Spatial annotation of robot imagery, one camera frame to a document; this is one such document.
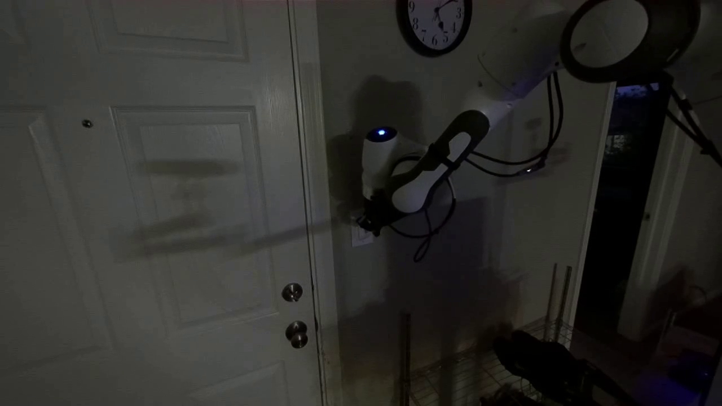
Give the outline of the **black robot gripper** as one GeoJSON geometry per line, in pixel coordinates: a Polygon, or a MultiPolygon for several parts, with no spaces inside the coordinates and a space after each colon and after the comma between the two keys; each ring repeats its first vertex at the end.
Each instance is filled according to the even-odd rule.
{"type": "Polygon", "coordinates": [[[363,201],[363,209],[357,216],[357,224],[373,234],[379,234],[385,225],[402,218],[402,213],[382,194],[373,194],[363,201]]]}

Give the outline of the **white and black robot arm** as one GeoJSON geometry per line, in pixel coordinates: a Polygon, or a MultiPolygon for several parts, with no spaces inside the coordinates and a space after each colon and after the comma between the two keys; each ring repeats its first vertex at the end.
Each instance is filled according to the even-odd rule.
{"type": "Polygon", "coordinates": [[[482,58],[490,85],[471,92],[468,109],[422,155],[393,163],[397,129],[365,133],[363,213],[357,224],[379,234],[424,213],[482,138],[553,77],[555,62],[591,84],[660,75],[695,44],[701,15],[701,0],[587,0],[572,14],[538,4],[482,58]]]}

